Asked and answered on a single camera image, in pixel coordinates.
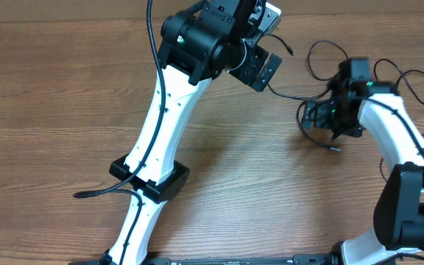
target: tabletop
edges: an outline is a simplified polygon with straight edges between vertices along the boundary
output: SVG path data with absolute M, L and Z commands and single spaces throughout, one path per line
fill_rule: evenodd
M 154 21 L 156 41 L 160 25 Z M 261 45 L 283 58 L 276 90 L 311 96 L 325 83 L 306 56 L 332 40 L 352 57 L 394 60 L 424 71 L 424 13 L 285 16 Z M 322 44 L 318 75 L 344 56 Z M 382 80 L 396 70 L 382 63 Z M 424 78 L 409 76 L 424 99 Z M 67 264 L 99 258 L 119 235 L 130 198 L 75 199 L 113 185 L 112 161 L 138 137 L 154 92 L 144 21 L 0 24 L 0 264 Z M 400 92 L 420 132 L 424 106 Z M 283 257 L 328 252 L 372 225 L 384 187 L 368 132 L 341 137 L 341 152 L 307 141 L 295 123 L 300 102 L 255 92 L 229 74 L 212 83 L 185 129 L 176 159 L 191 170 L 163 209 L 149 242 L 168 258 Z M 330 133 L 310 134 L 329 141 Z

